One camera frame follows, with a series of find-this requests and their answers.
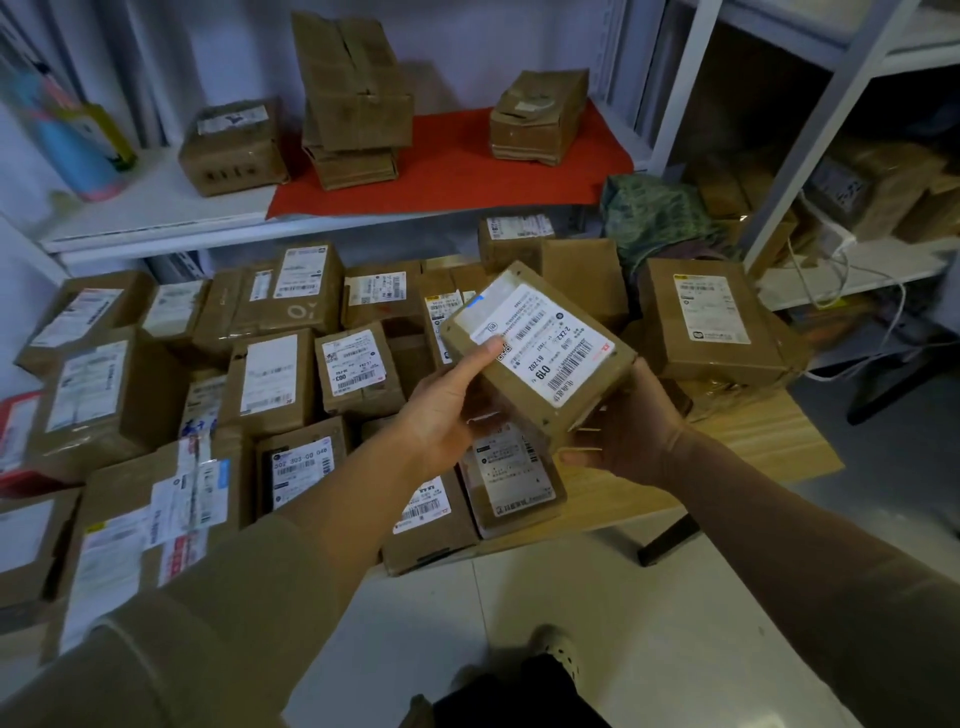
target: package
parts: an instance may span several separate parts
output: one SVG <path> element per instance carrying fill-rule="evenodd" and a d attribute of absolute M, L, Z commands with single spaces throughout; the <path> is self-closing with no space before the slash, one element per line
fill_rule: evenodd
<path fill-rule="evenodd" d="M 433 328 L 433 335 L 428 334 L 428 342 L 436 369 L 453 364 L 453 357 L 440 337 L 440 326 L 489 282 L 483 266 L 477 263 L 428 271 L 420 276 L 423 320 L 430 322 Z"/>
<path fill-rule="evenodd" d="M 379 322 L 318 339 L 317 367 L 330 415 L 386 417 L 407 401 Z"/>
<path fill-rule="evenodd" d="M 177 439 L 189 374 L 153 336 L 116 328 L 71 352 L 47 382 L 27 465 L 61 483 Z"/>
<path fill-rule="evenodd" d="M 292 13 L 307 102 L 328 152 L 413 144 L 414 97 L 383 27 L 370 18 Z"/>
<path fill-rule="evenodd" d="M 279 141 L 276 97 L 209 107 L 187 130 L 180 166 L 204 197 L 283 184 L 290 175 Z"/>
<path fill-rule="evenodd" d="M 539 452 L 569 434 L 630 375 L 636 353 L 521 262 L 448 318 L 441 336 L 455 359 L 495 334 L 506 340 L 485 379 Z"/>
<path fill-rule="evenodd" d="M 90 624 L 163 586 L 252 522 L 253 450 L 239 430 L 171 443 L 93 473 L 41 648 L 49 662 Z"/>
<path fill-rule="evenodd" d="M 580 129 L 588 72 L 522 71 L 490 112 L 490 149 L 498 159 L 560 164 Z"/>
<path fill-rule="evenodd" d="M 420 262 L 372 263 L 347 268 L 340 322 L 344 329 L 374 321 L 388 336 L 423 333 Z"/>
<path fill-rule="evenodd" d="M 0 500 L 0 635 L 49 618 L 82 490 Z"/>
<path fill-rule="evenodd" d="M 606 329 L 619 333 L 630 319 L 627 286 L 616 243 L 608 238 L 543 240 L 540 274 Z"/>
<path fill-rule="evenodd" d="M 485 539 L 549 521 L 566 502 L 553 461 L 541 458 L 515 425 L 474 441 L 460 461 L 460 473 Z"/>
<path fill-rule="evenodd" d="M 810 202 L 860 242 L 876 240 L 894 231 L 946 163 L 913 142 L 841 135 L 830 144 L 804 190 Z"/>
<path fill-rule="evenodd" d="M 303 113 L 303 151 L 313 162 L 323 189 L 343 189 L 357 184 L 388 182 L 398 177 L 393 149 L 360 149 L 328 152 L 324 149 L 310 105 Z"/>
<path fill-rule="evenodd" d="M 743 266 L 649 258 L 639 270 L 640 353 L 661 378 L 776 384 L 787 369 Z"/>
<path fill-rule="evenodd" d="M 230 358 L 217 426 L 238 426 L 255 439 L 312 425 L 315 379 L 311 330 L 241 341 Z"/>
<path fill-rule="evenodd" d="M 515 260 L 539 273 L 540 243 L 552 237 L 556 237 L 553 226 L 544 214 L 482 218 L 477 230 L 480 261 L 492 276 Z"/>
<path fill-rule="evenodd" d="M 416 333 L 412 336 L 387 339 L 387 346 L 394 357 L 403 397 L 409 400 L 420 380 L 432 375 L 436 369 L 426 335 Z"/>
<path fill-rule="evenodd" d="M 960 175 L 941 172 L 894 230 L 907 243 L 925 243 L 960 232 Z"/>
<path fill-rule="evenodd" d="M 342 417 L 261 440 L 256 446 L 260 513 L 271 513 L 312 488 L 352 450 Z"/>
<path fill-rule="evenodd" d="M 41 379 L 49 376 L 67 349 L 136 324 L 155 289 L 156 282 L 142 271 L 68 279 L 13 363 Z"/>
<path fill-rule="evenodd" d="M 727 242 L 736 246 L 750 216 L 766 199 L 776 174 L 777 168 L 764 163 L 762 154 L 742 153 L 695 159 L 687 165 L 684 179 L 697 187 L 708 215 L 727 233 Z M 797 224 L 797 213 L 791 207 L 751 265 L 751 278 L 758 279 L 778 260 Z"/>
<path fill-rule="evenodd" d="M 364 423 L 363 439 L 369 440 L 392 419 Z M 420 485 L 380 552 L 387 573 L 399 576 L 478 541 L 460 478 L 451 470 Z"/>

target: cardboard box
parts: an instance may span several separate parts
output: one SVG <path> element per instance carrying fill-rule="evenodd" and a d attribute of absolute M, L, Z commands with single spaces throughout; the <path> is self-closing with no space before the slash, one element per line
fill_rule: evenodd
<path fill-rule="evenodd" d="M 580 130 L 588 72 L 522 71 L 490 112 L 490 149 L 498 159 L 554 166 Z"/>
<path fill-rule="evenodd" d="M 423 333 L 418 260 L 357 265 L 347 268 L 345 276 L 344 329 L 379 321 L 391 337 Z"/>
<path fill-rule="evenodd" d="M 392 419 L 365 423 L 363 439 L 369 440 Z M 451 470 L 416 490 L 380 552 L 387 573 L 399 576 L 478 541 L 460 478 Z"/>
<path fill-rule="evenodd" d="M 0 500 L 0 635 L 50 617 L 82 490 Z"/>
<path fill-rule="evenodd" d="M 256 446 L 260 513 L 271 513 L 312 488 L 343 465 L 352 451 L 342 417 L 261 440 Z"/>
<path fill-rule="evenodd" d="M 142 271 L 68 279 L 13 363 L 41 379 L 49 376 L 67 350 L 83 348 L 104 331 L 136 324 L 155 288 Z"/>
<path fill-rule="evenodd" d="M 313 162 L 323 189 L 343 189 L 357 184 L 388 182 L 399 174 L 393 149 L 361 149 L 328 152 L 324 149 L 320 129 L 309 103 L 303 113 L 303 151 Z"/>
<path fill-rule="evenodd" d="M 521 262 L 448 318 L 441 336 L 455 359 L 502 334 L 508 349 L 482 377 L 499 392 L 538 452 L 569 433 L 629 377 L 636 353 Z"/>
<path fill-rule="evenodd" d="M 241 341 L 230 358 L 217 426 L 260 438 L 312 425 L 315 379 L 311 330 Z"/>
<path fill-rule="evenodd" d="M 208 107 L 187 130 L 180 166 L 204 197 L 283 184 L 290 175 L 279 141 L 276 97 Z"/>
<path fill-rule="evenodd" d="M 650 258 L 638 283 L 647 323 L 640 352 L 655 375 L 757 386 L 787 375 L 739 263 Z"/>
<path fill-rule="evenodd" d="M 427 342 L 436 369 L 453 364 L 453 357 L 440 338 L 440 326 L 489 282 L 483 266 L 477 263 L 428 271 L 420 276 L 420 304 L 424 322 L 429 322 L 433 328 L 433 335 L 427 335 Z"/>
<path fill-rule="evenodd" d="M 104 333 L 71 352 L 47 382 L 27 444 L 27 465 L 62 483 L 177 439 L 189 374 L 137 327 Z"/>
<path fill-rule="evenodd" d="M 303 88 L 324 148 L 411 146 L 414 97 L 380 23 L 294 12 L 291 24 Z"/>
<path fill-rule="evenodd" d="M 355 419 L 400 411 L 403 396 L 394 356 L 379 322 L 317 340 L 324 410 Z"/>
<path fill-rule="evenodd" d="M 257 304 L 258 332 L 336 333 L 343 287 L 344 264 L 332 244 L 290 246 L 274 264 L 269 298 Z"/>
<path fill-rule="evenodd" d="M 544 214 L 518 217 L 485 217 L 477 230 L 480 260 L 487 273 L 499 275 L 515 260 L 540 272 L 540 244 L 556 237 Z"/>
<path fill-rule="evenodd" d="M 171 443 L 90 476 L 41 649 L 42 663 L 77 644 L 98 612 L 105 614 L 137 592 L 162 586 L 252 522 L 250 441 L 236 429 L 224 429 L 209 448 L 212 460 L 184 467 L 180 459 L 185 449 L 180 442 Z M 184 470 L 192 477 L 178 476 Z M 196 497 L 204 486 L 212 485 L 216 486 L 212 497 Z M 175 518 L 172 511 L 184 502 L 188 505 Z M 207 507 L 198 509 L 199 502 Z M 125 595 L 117 592 L 116 582 L 109 594 L 90 584 L 85 585 L 89 590 L 85 595 L 77 591 L 83 554 L 98 541 L 100 556 L 110 563 L 117 580 L 129 579 Z"/>
<path fill-rule="evenodd" d="M 913 142 L 838 136 L 804 190 L 860 242 L 876 240 L 894 231 L 946 163 Z"/>
<path fill-rule="evenodd" d="M 485 539 L 549 521 L 566 502 L 551 458 L 540 457 L 514 425 L 475 441 L 460 461 L 460 473 Z"/>
<path fill-rule="evenodd" d="M 608 330 L 630 319 L 616 243 L 608 238 L 543 240 L 540 274 Z"/>

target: wooden tabletop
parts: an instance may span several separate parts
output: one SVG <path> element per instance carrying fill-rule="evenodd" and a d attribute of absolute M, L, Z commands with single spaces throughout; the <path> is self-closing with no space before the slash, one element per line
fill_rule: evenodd
<path fill-rule="evenodd" d="M 833 473 L 843 463 L 786 391 L 698 423 L 779 483 Z M 590 531 L 680 505 L 672 496 L 601 471 L 557 464 L 567 493 L 560 515 L 497 539 L 481 541 L 461 558 L 496 553 L 537 541 Z"/>

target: white shoe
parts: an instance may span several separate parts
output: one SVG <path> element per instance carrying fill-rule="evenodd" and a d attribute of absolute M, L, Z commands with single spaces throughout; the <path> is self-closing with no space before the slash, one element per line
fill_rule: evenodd
<path fill-rule="evenodd" d="M 560 663 L 566 670 L 566 674 L 573 680 L 574 687 L 579 690 L 584 680 L 584 675 L 580 667 L 580 652 L 577 645 L 560 627 L 553 624 L 545 624 L 534 632 L 530 640 L 531 656 L 547 654 Z"/>

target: barcode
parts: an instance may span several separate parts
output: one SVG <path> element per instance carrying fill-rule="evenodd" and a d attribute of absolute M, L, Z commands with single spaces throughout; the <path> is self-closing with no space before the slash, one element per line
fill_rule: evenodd
<path fill-rule="evenodd" d="M 428 500 L 425 503 L 421 503 L 420 505 L 415 505 L 410 508 L 407 508 L 407 510 L 403 512 L 403 515 L 400 516 L 400 520 L 409 521 L 410 519 L 415 518 L 416 516 L 423 516 L 424 514 L 427 514 L 430 511 L 435 511 L 438 508 L 440 508 L 440 499 L 434 498 L 433 500 Z"/>
<path fill-rule="evenodd" d="M 590 345 L 587 339 L 581 339 L 580 343 L 573 348 L 573 351 L 570 352 L 566 359 L 561 362 L 560 369 L 557 370 L 557 374 L 547 382 L 547 386 L 551 390 L 556 392 L 560 389 L 560 386 L 567 381 L 570 375 L 573 374 L 573 371 L 580 366 L 581 362 L 587 358 L 587 355 L 593 350 L 593 347 Z"/>

